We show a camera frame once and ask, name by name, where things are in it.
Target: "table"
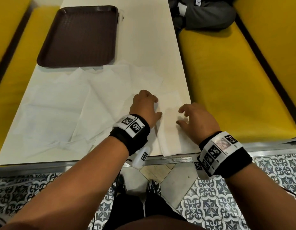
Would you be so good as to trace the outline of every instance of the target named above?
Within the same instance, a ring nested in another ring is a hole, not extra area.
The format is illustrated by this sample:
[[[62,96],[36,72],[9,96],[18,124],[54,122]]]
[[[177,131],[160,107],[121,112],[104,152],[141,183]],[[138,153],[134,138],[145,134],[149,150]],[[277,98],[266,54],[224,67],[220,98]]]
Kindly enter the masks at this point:
[[[164,78],[164,92],[177,90],[183,103],[190,103],[178,43],[167,0],[64,0],[61,7],[113,5],[119,9],[116,61],[126,60],[137,66],[152,66]],[[28,101],[29,90],[35,85],[74,69],[45,69],[36,66],[22,102]],[[77,161],[81,155],[67,150],[52,149],[25,158],[22,156],[21,135],[12,134],[20,119],[18,110],[0,152],[0,165],[38,162]],[[158,142],[151,155],[161,155]]]

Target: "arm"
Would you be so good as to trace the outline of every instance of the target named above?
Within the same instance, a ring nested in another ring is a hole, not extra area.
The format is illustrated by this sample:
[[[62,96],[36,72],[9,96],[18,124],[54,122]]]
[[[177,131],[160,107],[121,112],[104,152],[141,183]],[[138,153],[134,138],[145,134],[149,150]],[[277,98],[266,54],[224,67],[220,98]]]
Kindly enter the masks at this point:
[[[142,116],[150,128],[161,118],[154,112],[158,99],[142,90],[133,99],[130,114]],[[36,195],[3,229],[86,229],[100,202],[129,157],[126,146],[107,137],[70,170]]]
[[[189,123],[180,120],[177,124],[197,145],[220,131],[215,118],[197,103],[185,104],[179,112],[189,116]],[[255,164],[225,181],[251,229],[296,229],[296,201]]]

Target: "wristband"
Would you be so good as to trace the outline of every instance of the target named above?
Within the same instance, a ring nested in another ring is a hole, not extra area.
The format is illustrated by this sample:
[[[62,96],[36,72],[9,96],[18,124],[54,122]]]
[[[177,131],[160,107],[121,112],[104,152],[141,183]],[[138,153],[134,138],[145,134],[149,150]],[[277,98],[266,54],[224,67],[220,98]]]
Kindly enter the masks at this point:
[[[109,136],[120,140],[128,149],[131,156],[147,142],[150,127],[147,121],[136,114],[126,115],[113,125]]]
[[[208,137],[199,148],[202,152],[197,159],[210,177],[231,177],[252,162],[243,145],[226,131]]]

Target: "floor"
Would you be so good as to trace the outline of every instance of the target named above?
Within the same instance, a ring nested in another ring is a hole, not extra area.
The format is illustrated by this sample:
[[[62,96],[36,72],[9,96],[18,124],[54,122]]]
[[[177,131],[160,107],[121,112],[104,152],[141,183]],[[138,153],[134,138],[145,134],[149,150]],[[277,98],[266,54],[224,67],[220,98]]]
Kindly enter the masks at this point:
[[[296,193],[296,154],[259,157],[253,160],[279,185]],[[209,230],[249,229],[225,181],[220,176],[209,181],[197,178],[192,163],[132,167],[121,173],[131,193],[145,191],[148,180],[161,183],[162,196],[189,222]],[[0,178],[0,217],[8,219],[60,174],[34,174]],[[95,214],[94,229],[101,230],[113,205],[110,188]]]

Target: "person's right hand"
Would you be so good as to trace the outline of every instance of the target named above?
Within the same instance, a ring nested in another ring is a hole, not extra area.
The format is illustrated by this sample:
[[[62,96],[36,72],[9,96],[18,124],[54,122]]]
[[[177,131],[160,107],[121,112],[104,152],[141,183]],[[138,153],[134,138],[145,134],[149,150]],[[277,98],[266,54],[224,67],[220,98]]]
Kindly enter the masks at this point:
[[[195,144],[199,145],[203,140],[220,131],[215,118],[202,105],[195,102],[184,104],[179,109],[179,113],[183,112],[185,117],[189,117],[189,123],[178,120],[177,124]]]

